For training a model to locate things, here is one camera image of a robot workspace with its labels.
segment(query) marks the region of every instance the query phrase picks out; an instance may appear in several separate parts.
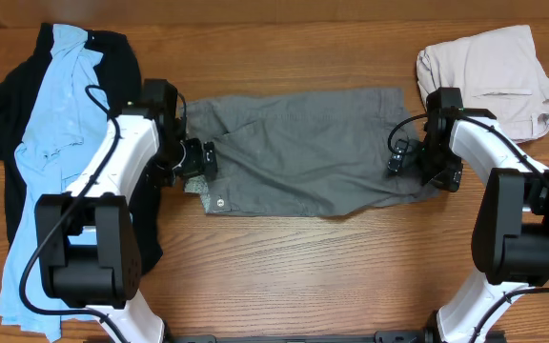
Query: wooden table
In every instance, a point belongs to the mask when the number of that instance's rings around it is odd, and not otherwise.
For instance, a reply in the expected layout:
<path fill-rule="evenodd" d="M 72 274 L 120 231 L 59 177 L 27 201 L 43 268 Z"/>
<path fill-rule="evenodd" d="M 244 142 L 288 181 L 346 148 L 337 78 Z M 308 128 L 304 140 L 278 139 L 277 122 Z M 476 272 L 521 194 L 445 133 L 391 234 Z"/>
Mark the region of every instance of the wooden table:
<path fill-rule="evenodd" d="M 415 62 L 422 48 L 525 23 L 549 76 L 549 20 L 108 29 L 128 35 L 143 77 L 168 78 L 189 100 L 398 86 L 419 114 Z M 0 30 L 0 81 L 31 54 L 36 35 Z M 549 133 L 522 147 L 549 166 Z M 470 239 L 483 187 L 466 171 L 457 193 L 340 218 L 206 216 L 197 197 L 165 190 L 165 254 L 142 279 L 142 292 L 174 334 L 420 328 L 473 268 Z M 8 250 L 3 180 L 0 163 L 0 282 Z M 94 323 L 63 327 L 61 342 L 103 334 Z M 549 342 L 549 295 L 522 298 L 498 327 L 511 342 Z M 0 325 L 0 341 L 46 340 Z"/>

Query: black motor joint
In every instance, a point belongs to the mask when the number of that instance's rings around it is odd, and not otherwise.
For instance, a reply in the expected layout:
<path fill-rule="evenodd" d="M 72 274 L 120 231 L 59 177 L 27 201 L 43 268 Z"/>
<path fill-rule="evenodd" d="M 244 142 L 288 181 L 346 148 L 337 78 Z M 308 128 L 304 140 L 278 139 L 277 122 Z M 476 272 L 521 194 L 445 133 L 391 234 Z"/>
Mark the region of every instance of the black motor joint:
<path fill-rule="evenodd" d="M 178 99 L 183 100 L 181 117 L 177 117 Z M 172 186 L 176 177 L 188 179 L 205 175 L 214 179 L 217 160 L 213 142 L 200 142 L 186 136 L 186 103 L 175 86 L 164 79 L 146 79 L 141 98 L 122 110 L 123 114 L 142 114 L 158 127 L 158 152 L 146 168 L 156 186 Z"/>

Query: wire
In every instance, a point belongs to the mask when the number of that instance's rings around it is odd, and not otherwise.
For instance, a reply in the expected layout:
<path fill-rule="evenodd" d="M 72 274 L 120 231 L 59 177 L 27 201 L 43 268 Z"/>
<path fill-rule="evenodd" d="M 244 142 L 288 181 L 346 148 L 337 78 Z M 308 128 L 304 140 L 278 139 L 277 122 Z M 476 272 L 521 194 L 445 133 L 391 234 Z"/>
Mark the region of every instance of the wire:
<path fill-rule="evenodd" d="M 488 126 L 480 121 L 477 121 L 476 119 L 473 119 L 471 117 L 461 115 L 458 116 L 457 119 L 465 120 L 469 123 L 472 123 L 474 125 L 477 125 L 483 129 L 486 129 L 488 132 L 494 134 L 505 146 L 518 158 L 518 160 L 526 166 L 543 184 L 543 186 L 549 191 L 549 181 L 543 176 L 543 174 L 535 167 L 533 166 L 528 160 L 526 154 L 521 153 L 516 146 L 508 140 L 505 135 L 501 134 L 499 131 L 495 130 L 495 127 Z M 525 295 L 525 294 L 538 294 L 538 293 L 549 293 L 549 287 L 542 287 L 542 288 L 534 288 L 534 289 L 527 289 L 527 290 L 518 290 L 518 291 L 512 291 L 504 295 L 500 300 L 498 300 L 495 305 L 493 305 L 488 312 L 480 319 L 478 322 L 478 325 L 474 329 L 474 334 L 472 335 L 472 338 L 470 339 L 469 343 L 475 343 L 478 337 L 480 336 L 480 331 L 488 321 L 488 319 L 497 311 L 497 309 L 503 305 L 505 302 L 512 301 L 512 298 L 519 295 Z"/>
<path fill-rule="evenodd" d="M 180 92 L 178 92 L 177 95 L 179 96 L 179 98 L 181 99 L 181 102 L 183 103 L 183 112 L 181 114 L 181 127 L 179 128 L 179 132 L 177 133 L 177 136 L 181 136 L 186 132 L 186 123 L 188 122 L 188 114 L 186 113 L 186 98 Z"/>
<path fill-rule="evenodd" d="M 27 307 L 30 311 L 37 313 L 37 314 L 43 314 L 43 315 L 78 315 L 78 314 L 89 314 L 94 315 L 100 319 L 101 322 L 105 322 L 112 332 L 115 334 L 115 336 L 118 338 L 118 340 L 122 343 L 129 343 L 122 332 L 118 329 L 118 327 L 113 323 L 113 321 L 104 313 L 101 313 L 95 309 L 78 309 L 78 310 L 44 310 L 40 309 L 29 301 L 27 298 L 27 280 L 29 279 L 29 274 L 31 272 L 31 269 L 35 265 L 35 262 L 37 261 L 37 258 L 39 257 L 39 254 L 44 250 L 44 248 L 48 245 L 48 242 L 54 237 L 54 234 L 61 229 L 64 223 L 66 223 L 71 216 L 71 214 L 75 211 L 75 209 L 79 206 L 82 199 L 86 196 L 92 185 L 96 182 L 96 179 L 98 178 L 99 174 L 105 169 L 105 166 L 109 162 L 109 160 L 112 158 L 113 152 L 115 151 L 115 148 L 118 145 L 118 141 L 120 140 L 120 126 L 118 122 L 115 120 L 113 116 L 111 116 L 108 109 L 103 106 L 98 100 L 94 98 L 91 94 L 91 89 L 95 90 L 103 90 L 102 88 L 95 86 L 95 85 L 88 85 L 84 89 L 86 92 L 86 95 L 92 100 L 92 102 L 99 107 L 108 117 L 109 120 L 112 121 L 113 126 L 115 127 L 115 136 L 113 137 L 112 146 L 107 151 L 107 154 L 105 157 L 103 157 L 103 161 L 98 165 L 96 170 L 94 171 L 94 174 L 91 175 L 89 178 L 88 183 L 86 186 L 82 189 L 82 191 L 77 194 L 77 196 L 73 199 L 69 207 L 63 212 L 60 219 L 56 224 L 54 224 L 54 227 L 51 229 L 51 231 L 48 233 L 46 238 L 42 241 L 42 243 L 35 249 L 35 252 L 33 252 L 33 255 L 30 257 L 29 262 L 27 263 L 27 266 L 25 267 L 25 270 L 23 271 L 23 274 L 20 278 L 20 286 L 18 288 L 18 292 L 20 295 L 20 300 L 22 301 L 23 305 Z"/>
<path fill-rule="evenodd" d="M 415 120 L 418 120 L 418 119 L 422 119 L 422 118 L 426 118 L 427 117 L 427 113 L 425 114 L 420 114 L 420 115 L 415 115 L 414 117 L 410 117 L 408 119 L 405 119 L 405 120 L 402 120 L 399 124 L 397 124 L 392 130 L 391 130 L 391 133 L 389 133 L 389 138 L 387 138 L 387 148 L 389 148 L 389 151 L 396 154 L 396 155 L 400 155 L 400 156 L 407 156 L 407 155 L 410 155 L 410 154 L 413 154 L 413 153 L 417 153 L 420 151 L 419 148 L 416 148 L 416 149 L 412 149 L 412 151 L 407 151 L 407 152 L 404 152 L 404 153 L 400 153 L 399 151 L 396 151 L 392 146 L 391 146 L 391 141 L 393 140 L 393 136 L 394 134 L 396 134 L 396 132 L 401 129 L 401 127 L 403 127 L 404 125 L 410 123 L 410 122 L 413 122 Z"/>

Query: black metal bracket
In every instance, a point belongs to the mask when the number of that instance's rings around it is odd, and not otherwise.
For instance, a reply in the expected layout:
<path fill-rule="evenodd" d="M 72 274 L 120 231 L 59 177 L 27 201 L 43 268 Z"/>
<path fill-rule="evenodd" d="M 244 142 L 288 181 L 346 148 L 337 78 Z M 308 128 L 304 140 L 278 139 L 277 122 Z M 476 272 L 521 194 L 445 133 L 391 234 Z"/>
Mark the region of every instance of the black metal bracket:
<path fill-rule="evenodd" d="M 439 88 L 427 96 L 427 132 L 417 163 L 421 168 L 421 183 L 430 183 L 448 192 L 460 187 L 463 163 L 450 150 L 450 138 L 456 115 L 463 109 L 461 91 L 458 88 Z M 463 109 L 465 116 L 496 117 L 488 110 Z"/>
<path fill-rule="evenodd" d="M 156 187 L 173 186 L 177 176 L 187 179 L 204 174 L 207 179 L 214 179 L 217 174 L 214 143 L 187 139 L 186 122 L 176 117 L 178 97 L 177 88 L 167 80 L 146 79 L 140 100 L 121 111 L 156 122 L 159 148 L 146 167 Z"/>
<path fill-rule="evenodd" d="M 373 334 L 262 336 L 216 338 L 212 335 L 174 337 L 167 343 L 374 343 Z"/>
<path fill-rule="evenodd" d="M 393 149 L 396 152 L 391 152 L 389 163 L 387 163 L 387 170 L 389 174 L 398 175 L 401 172 L 404 163 L 405 153 L 408 151 L 410 143 L 405 139 L 398 139 Z"/>

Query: beige cloth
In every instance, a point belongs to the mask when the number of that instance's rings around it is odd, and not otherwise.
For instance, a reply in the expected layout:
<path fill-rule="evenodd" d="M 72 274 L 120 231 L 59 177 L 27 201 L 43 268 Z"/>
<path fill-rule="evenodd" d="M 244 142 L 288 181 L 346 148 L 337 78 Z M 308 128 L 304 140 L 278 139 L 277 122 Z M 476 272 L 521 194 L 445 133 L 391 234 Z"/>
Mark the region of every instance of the beige cloth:
<path fill-rule="evenodd" d="M 423 104 L 437 88 L 457 87 L 465 107 L 491 111 L 516 142 L 549 131 L 549 78 L 526 25 L 427 47 L 418 54 L 417 76 Z"/>

